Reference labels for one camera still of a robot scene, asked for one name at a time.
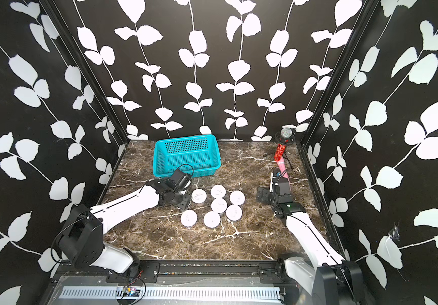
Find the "teal plastic basket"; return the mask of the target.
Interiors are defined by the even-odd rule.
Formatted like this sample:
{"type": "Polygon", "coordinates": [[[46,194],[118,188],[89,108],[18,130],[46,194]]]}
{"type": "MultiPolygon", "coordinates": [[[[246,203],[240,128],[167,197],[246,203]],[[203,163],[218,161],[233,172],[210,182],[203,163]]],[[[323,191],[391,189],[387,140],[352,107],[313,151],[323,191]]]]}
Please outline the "teal plastic basket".
{"type": "Polygon", "coordinates": [[[155,177],[169,177],[177,169],[192,177],[205,177],[215,175],[220,167],[220,150],[214,135],[166,139],[155,143],[155,177]]]}

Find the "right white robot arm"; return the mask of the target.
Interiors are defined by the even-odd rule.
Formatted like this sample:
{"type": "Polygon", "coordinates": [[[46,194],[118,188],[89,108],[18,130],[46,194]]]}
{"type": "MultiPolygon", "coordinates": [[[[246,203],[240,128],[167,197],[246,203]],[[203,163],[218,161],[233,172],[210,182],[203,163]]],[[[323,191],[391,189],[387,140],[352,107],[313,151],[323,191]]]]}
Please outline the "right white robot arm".
{"type": "Polygon", "coordinates": [[[295,280],[314,304],[366,303],[361,268],[341,256],[320,234],[305,208],[294,201],[285,170],[272,171],[270,186],[259,187],[256,200],[272,207],[304,249],[309,263],[301,257],[289,257],[281,266],[284,274],[295,280]]]}

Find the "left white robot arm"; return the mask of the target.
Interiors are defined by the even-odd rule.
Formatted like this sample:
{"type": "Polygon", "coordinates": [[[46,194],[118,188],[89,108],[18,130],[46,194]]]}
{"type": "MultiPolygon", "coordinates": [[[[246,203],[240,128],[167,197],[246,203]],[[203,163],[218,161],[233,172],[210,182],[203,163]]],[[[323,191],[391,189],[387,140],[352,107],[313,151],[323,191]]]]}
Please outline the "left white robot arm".
{"type": "Polygon", "coordinates": [[[184,211],[190,206],[191,196],[185,194],[192,175],[177,169],[170,177],[152,179],[137,191],[111,202],[91,208],[74,207],[52,249],[60,249],[77,269],[99,267],[126,273],[138,265],[130,251],[119,249],[103,241],[103,236],[118,224],[138,213],[155,207],[173,206],[184,211]]]}

